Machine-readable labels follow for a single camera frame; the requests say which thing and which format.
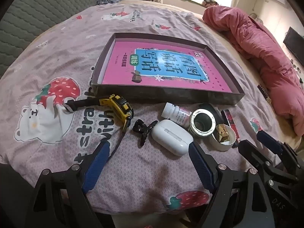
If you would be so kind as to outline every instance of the bottle label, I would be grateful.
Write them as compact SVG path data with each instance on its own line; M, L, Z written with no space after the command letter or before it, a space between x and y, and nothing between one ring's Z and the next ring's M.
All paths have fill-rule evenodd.
M189 121L190 114L190 111L185 110L183 108L179 108L176 114L176 123L180 126L185 126L186 123Z

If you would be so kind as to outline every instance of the box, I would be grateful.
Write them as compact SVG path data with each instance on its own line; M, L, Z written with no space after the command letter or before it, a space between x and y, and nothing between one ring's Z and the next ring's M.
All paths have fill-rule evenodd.
M95 96L128 102L234 105L244 91L207 46L146 33L114 33L93 72Z

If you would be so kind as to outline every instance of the gray quilted headboard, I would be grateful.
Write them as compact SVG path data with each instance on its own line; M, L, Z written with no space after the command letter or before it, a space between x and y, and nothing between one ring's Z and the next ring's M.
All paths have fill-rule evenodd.
M0 21L0 77L41 33L97 0L14 0Z

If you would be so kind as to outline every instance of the blue gripper pad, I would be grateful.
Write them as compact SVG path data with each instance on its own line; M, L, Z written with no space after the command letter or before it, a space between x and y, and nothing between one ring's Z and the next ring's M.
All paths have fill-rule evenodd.
M283 152L281 144L272 138L265 131L261 130L256 134L256 138L261 142L265 147L267 147L272 153L281 155Z
M213 175L209 170L207 163L200 156L200 153L196 149L194 142L189 144L189 156L204 188L209 190L210 192L213 192L213 190L215 189L213 183Z
M84 181L82 191L86 194L89 190L95 187L99 175L107 162L110 155L110 143L105 142L96 157L93 159L91 165L84 174Z

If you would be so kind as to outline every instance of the white star flower illustration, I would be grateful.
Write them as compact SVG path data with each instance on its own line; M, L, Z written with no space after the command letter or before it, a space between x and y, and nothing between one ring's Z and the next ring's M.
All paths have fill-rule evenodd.
M163 76L157 75L157 76L154 76L154 77L155 77L155 80L158 81L158 82L164 81L164 80L162 79Z

